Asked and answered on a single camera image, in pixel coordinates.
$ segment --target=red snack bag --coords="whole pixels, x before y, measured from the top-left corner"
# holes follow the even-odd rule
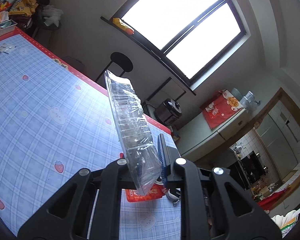
[[[134,189],[126,189],[125,191],[128,202],[139,202],[162,198],[165,195],[166,189],[163,185],[153,184],[151,190],[145,196],[139,195],[138,191]]]
[[[240,111],[242,107],[228,90],[224,90],[221,95],[201,110],[208,125],[213,129]]]

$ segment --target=window frame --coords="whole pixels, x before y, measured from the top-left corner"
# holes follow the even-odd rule
[[[139,0],[127,0],[111,17],[113,18],[122,17],[138,2]],[[179,43],[181,42],[191,31],[193,31],[202,21],[208,18],[213,12],[219,9],[222,5],[228,4],[231,9],[237,24],[240,28],[240,33],[232,39],[215,57],[213,57],[205,66],[203,66],[192,78],[188,78],[166,55]],[[173,37],[168,44],[166,44],[162,49],[157,48],[152,44],[147,38],[145,38],[141,33],[139,33],[135,28],[134,34],[132,35],[136,43],[140,45],[143,49],[148,50],[153,57],[163,63],[162,65],[167,68],[172,74],[181,79],[186,85],[191,86],[195,81],[197,81],[205,72],[207,72],[226,52],[228,52],[245,34],[245,28],[239,17],[237,10],[231,0],[218,0],[209,8],[207,8],[202,14],[200,14],[196,19],[190,22],[183,30],[181,30],[175,37]]]

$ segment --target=triangular cutout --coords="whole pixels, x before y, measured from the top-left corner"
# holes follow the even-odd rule
[[[73,184],[56,202],[49,208],[49,213],[59,218],[65,218],[68,214],[77,185]]]
[[[225,184],[225,187],[231,201],[232,209],[237,217],[240,217],[252,211],[252,208],[249,206],[246,200],[235,190],[235,188],[230,183],[227,182]]]

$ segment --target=black stool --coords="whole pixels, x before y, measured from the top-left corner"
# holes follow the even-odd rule
[[[106,68],[100,73],[100,75],[97,77],[96,81],[103,75],[103,73],[107,70],[107,68],[111,65],[112,62],[116,63],[119,67],[123,69],[123,72],[120,74],[119,77],[122,77],[122,75],[126,72],[130,72],[133,69],[133,64],[131,60],[124,54],[120,52],[114,52],[110,56],[111,61],[106,66]]]

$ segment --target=table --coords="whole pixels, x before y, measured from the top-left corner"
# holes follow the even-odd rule
[[[106,90],[20,30],[2,38],[17,48],[0,53],[0,217],[16,235],[79,169],[102,169],[122,149]],[[147,120],[155,145],[163,133],[175,147]],[[123,192],[120,239],[179,240],[180,218],[165,196],[129,203]]]

